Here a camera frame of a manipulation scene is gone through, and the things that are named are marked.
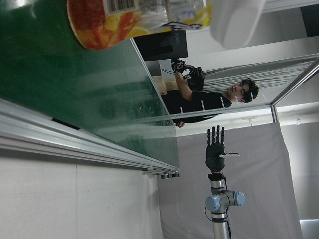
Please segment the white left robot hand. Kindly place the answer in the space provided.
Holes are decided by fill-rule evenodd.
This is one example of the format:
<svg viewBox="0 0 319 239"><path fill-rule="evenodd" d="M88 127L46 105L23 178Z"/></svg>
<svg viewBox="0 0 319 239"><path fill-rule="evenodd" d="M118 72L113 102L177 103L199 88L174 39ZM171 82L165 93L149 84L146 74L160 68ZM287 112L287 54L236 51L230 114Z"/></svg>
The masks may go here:
<svg viewBox="0 0 319 239"><path fill-rule="evenodd" d="M212 37L225 49L246 46L264 5L264 0L215 0L210 20Z"/></svg>

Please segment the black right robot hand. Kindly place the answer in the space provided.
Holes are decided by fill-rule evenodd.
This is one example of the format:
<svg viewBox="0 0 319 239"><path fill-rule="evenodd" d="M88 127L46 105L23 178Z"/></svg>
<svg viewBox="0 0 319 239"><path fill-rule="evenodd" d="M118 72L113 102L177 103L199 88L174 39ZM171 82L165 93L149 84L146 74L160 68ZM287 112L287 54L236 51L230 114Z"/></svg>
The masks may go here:
<svg viewBox="0 0 319 239"><path fill-rule="evenodd" d="M240 156L237 152L225 152L224 127L212 127L207 130L207 147L205 151L205 164L212 173L218 173L225 167L225 158Z"/></svg>

